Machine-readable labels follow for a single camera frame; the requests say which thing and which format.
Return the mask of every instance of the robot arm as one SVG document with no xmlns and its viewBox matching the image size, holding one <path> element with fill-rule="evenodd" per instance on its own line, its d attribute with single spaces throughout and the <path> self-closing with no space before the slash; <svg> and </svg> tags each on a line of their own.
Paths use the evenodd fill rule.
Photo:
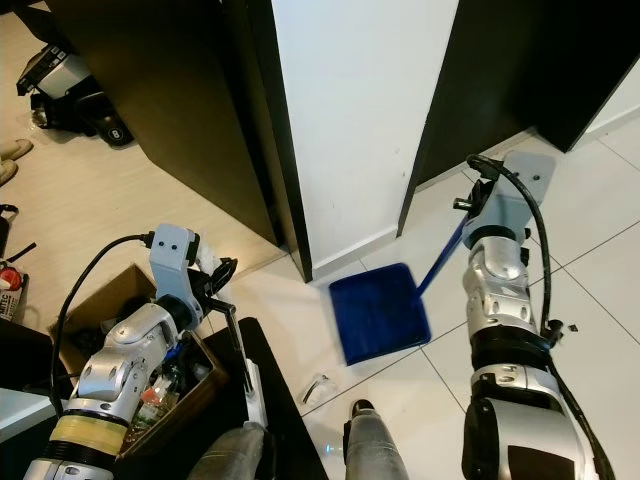
<svg viewBox="0 0 640 480">
<path fill-rule="evenodd" d="M 266 426 L 257 366 L 248 360 L 235 307 L 214 298 L 229 281 L 237 261 L 221 261 L 194 232 L 160 225 L 150 245 L 157 283 L 154 303 L 118 323 L 104 347 L 86 363 L 41 458 L 26 479 L 111 479 L 129 423 L 151 373 L 176 346 L 183 330 L 193 330 L 211 310 L 225 313 L 246 373 L 250 419 Z M 194 263 L 204 271 L 189 269 Z"/>
<path fill-rule="evenodd" d="M 551 157 L 513 152 L 506 167 L 537 203 L 553 172 Z M 550 370 L 553 338 L 538 333 L 521 243 L 531 212 L 499 177 L 478 182 L 468 200 L 462 241 L 470 249 L 463 277 L 474 374 L 465 419 L 462 469 L 467 479 L 591 479 L 592 453 L 583 446 Z"/>
</svg>

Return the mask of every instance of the tile floor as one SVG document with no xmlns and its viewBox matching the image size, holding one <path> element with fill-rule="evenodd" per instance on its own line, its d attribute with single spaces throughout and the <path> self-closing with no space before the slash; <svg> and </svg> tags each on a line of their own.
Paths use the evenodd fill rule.
<svg viewBox="0 0 640 480">
<path fill-rule="evenodd" d="M 554 352 L 556 363 L 617 478 L 637 478 L 640 121 L 566 155 L 538 138 L 515 148 L 549 152 L 558 160 L 542 206 L 554 259 L 551 314 L 575 324 L 578 332 L 566 331 Z M 472 172 L 465 173 L 473 178 Z M 344 363 L 327 286 L 399 261 L 421 278 L 461 218 L 451 202 L 469 192 L 472 182 L 466 174 L 418 193 L 400 239 L 330 277 L 305 285 L 291 260 L 283 258 L 234 282 L 239 314 L 261 321 L 292 395 L 298 397 L 316 373 L 338 386 L 314 407 L 299 404 L 331 479 L 344 478 L 342 425 L 352 402 L 361 397 L 381 412 L 412 479 L 462 478 L 462 429 L 472 373 L 461 286 L 467 251 L 458 249 L 425 295 L 433 340 L 352 367 Z M 539 309 L 539 248 L 535 239 L 527 243 L 533 302 Z M 215 330 L 224 325 L 218 316 L 211 320 Z"/>
<path fill-rule="evenodd" d="M 2 203 L 17 205 L 21 212 L 12 224 L 7 255 L 38 244 L 17 263 L 31 276 L 20 323 L 44 332 L 79 273 L 104 245 L 159 223 L 199 232 L 221 255 L 240 259 L 239 273 L 285 255 L 155 166 L 137 144 L 115 150 L 98 137 L 31 125 L 29 98 L 16 95 L 15 83 L 43 45 L 16 15 L 0 16 L 0 141 L 28 138 L 34 144 L 18 160 L 16 176 L 0 187 Z M 78 300 L 132 261 L 150 273 L 148 255 L 134 243 L 113 250 L 88 277 Z"/>
</svg>

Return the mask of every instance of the beige floor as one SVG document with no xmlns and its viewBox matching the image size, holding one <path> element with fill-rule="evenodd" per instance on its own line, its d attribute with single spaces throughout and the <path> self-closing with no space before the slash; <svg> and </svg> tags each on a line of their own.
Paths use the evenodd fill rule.
<svg viewBox="0 0 640 480">
<path fill-rule="evenodd" d="M 31 278 L 21 322 L 44 331 L 85 265 L 106 243 L 168 222 L 191 228 L 221 256 L 239 259 L 238 272 L 284 256 L 221 209 L 156 167 L 138 145 L 114 150 L 99 138 L 48 135 L 30 124 L 29 100 L 15 83 L 27 60 L 42 48 L 14 14 L 0 16 L 0 139 L 28 138 L 35 148 L 0 187 L 0 201 L 20 214 L 6 254 L 30 242 L 38 247 L 18 261 Z M 129 263 L 147 269 L 142 245 L 118 247 L 98 265 L 78 298 Z"/>
</svg>

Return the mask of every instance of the yellow tape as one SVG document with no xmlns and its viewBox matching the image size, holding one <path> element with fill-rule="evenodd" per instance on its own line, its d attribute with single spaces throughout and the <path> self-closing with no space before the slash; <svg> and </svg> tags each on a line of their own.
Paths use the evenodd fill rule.
<svg viewBox="0 0 640 480">
<path fill-rule="evenodd" d="M 56 424 L 49 440 L 73 442 L 85 447 L 117 455 L 127 427 L 99 418 L 65 415 Z"/>
</svg>

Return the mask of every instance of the white wall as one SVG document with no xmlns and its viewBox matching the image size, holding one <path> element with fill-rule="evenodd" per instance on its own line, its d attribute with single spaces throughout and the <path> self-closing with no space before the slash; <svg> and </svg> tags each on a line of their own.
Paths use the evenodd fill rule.
<svg viewBox="0 0 640 480">
<path fill-rule="evenodd" d="M 392 233 L 457 0 L 273 0 L 314 268 Z"/>
<path fill-rule="evenodd" d="M 602 107 L 598 116 L 587 128 L 587 133 L 602 128 L 636 109 L 640 109 L 640 61 L 636 62 L 606 105 Z"/>
</svg>

